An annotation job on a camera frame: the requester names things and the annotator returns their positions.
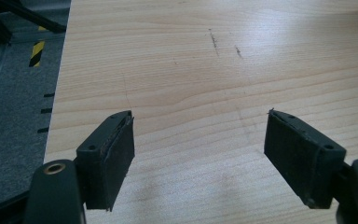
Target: wooden table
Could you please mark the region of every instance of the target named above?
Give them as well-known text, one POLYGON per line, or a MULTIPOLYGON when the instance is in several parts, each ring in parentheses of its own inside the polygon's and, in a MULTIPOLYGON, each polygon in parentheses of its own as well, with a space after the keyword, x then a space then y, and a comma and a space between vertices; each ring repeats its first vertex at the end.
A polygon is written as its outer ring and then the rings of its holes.
POLYGON ((358 1, 73 0, 46 161, 131 109, 135 159, 88 223, 336 223, 264 155, 272 107, 358 159, 358 1))

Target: screw hole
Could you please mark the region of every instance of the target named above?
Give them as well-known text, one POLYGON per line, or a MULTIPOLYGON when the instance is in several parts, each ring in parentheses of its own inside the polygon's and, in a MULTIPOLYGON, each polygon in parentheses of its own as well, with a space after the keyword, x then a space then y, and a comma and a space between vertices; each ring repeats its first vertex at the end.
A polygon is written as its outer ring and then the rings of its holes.
POLYGON ((55 175, 65 169, 65 164, 63 163, 55 163, 50 165, 45 169, 45 174, 47 175, 55 175))
POLYGON ((327 148, 327 149, 333 149, 333 148, 334 148, 334 147, 331 146, 331 145, 324 145, 324 147, 327 148))

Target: floor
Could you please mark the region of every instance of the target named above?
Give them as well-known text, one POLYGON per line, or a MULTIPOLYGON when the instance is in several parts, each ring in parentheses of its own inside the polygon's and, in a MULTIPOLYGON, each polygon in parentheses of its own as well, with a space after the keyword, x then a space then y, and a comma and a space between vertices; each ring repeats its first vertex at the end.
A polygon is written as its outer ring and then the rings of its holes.
MULTIPOLYGON (((70 0, 22 1, 41 15, 66 24, 70 0)), ((0 202, 29 188, 43 163, 64 34, 39 27, 11 13, 0 15, 13 33, 0 46, 0 202), (44 40, 39 66, 30 66, 34 44, 44 40)))

